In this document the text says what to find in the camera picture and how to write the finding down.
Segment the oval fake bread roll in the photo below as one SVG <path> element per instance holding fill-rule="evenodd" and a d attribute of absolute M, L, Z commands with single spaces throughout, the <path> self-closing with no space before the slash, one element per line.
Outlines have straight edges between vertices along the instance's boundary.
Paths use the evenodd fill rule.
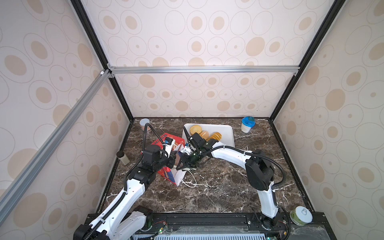
<path fill-rule="evenodd" d="M 210 137 L 210 134 L 208 131 L 202 131 L 200 134 L 199 134 L 204 140 L 208 140 L 209 137 Z"/>

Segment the round fake bread bun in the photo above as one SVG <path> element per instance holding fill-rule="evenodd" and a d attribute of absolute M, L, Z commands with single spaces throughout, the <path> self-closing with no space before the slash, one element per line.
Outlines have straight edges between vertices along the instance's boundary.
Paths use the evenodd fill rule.
<path fill-rule="evenodd" d="M 199 125 L 193 125 L 190 127 L 190 134 L 193 135 L 195 133 L 200 134 L 203 130 L 202 127 Z"/>

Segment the ridged fake bread stack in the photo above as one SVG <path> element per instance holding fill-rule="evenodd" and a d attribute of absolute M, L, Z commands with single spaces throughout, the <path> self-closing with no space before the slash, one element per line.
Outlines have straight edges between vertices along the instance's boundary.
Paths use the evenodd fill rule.
<path fill-rule="evenodd" d="M 222 139 L 222 134 L 220 134 L 219 132 L 215 132 L 209 137 L 209 139 L 220 141 Z"/>

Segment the red paper gift bag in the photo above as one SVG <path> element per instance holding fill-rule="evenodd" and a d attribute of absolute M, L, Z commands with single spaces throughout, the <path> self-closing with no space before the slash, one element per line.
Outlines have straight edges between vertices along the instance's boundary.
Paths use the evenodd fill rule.
<path fill-rule="evenodd" d="M 177 166 L 179 165 L 179 167 L 181 167 L 183 165 L 181 162 L 181 156 L 182 150 L 186 146 L 186 142 L 184 139 L 168 133 L 162 134 L 161 139 L 164 144 L 162 144 L 160 140 L 155 140 L 152 145 L 165 147 L 166 153 L 168 153 L 170 156 L 168 157 L 165 166 L 158 170 L 158 174 L 160 174 L 172 184 L 179 186 L 186 174 L 186 171 L 177 170 Z"/>

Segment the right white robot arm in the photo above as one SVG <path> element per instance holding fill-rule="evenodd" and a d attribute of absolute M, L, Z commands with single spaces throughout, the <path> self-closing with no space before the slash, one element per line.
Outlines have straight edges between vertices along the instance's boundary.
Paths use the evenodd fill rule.
<path fill-rule="evenodd" d="M 203 139 L 199 134 L 190 135 L 185 127 L 187 145 L 181 150 L 177 170 L 195 170 L 201 159 L 210 156 L 233 163 L 246 170 L 249 184 L 257 190 L 261 213 L 254 212 L 254 220 L 263 229 L 272 231 L 278 223 L 277 216 L 283 207 L 278 206 L 275 190 L 285 183 L 285 170 L 262 151 L 246 151 L 225 145 L 216 139 Z"/>

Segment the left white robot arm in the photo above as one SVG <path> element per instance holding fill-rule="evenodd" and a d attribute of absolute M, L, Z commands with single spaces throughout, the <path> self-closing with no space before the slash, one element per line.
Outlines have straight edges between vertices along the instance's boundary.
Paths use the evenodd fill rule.
<path fill-rule="evenodd" d="M 128 240 L 148 223 L 152 211 L 146 208 L 133 211 L 127 218 L 125 216 L 155 180 L 157 172 L 163 167 L 173 167 L 177 152 L 173 150 L 175 140 L 169 137 L 163 140 L 149 123 L 145 125 L 144 144 L 147 128 L 151 128 L 161 144 L 143 146 L 138 162 L 125 175 L 120 193 L 90 224 L 76 229 L 74 240 Z"/>

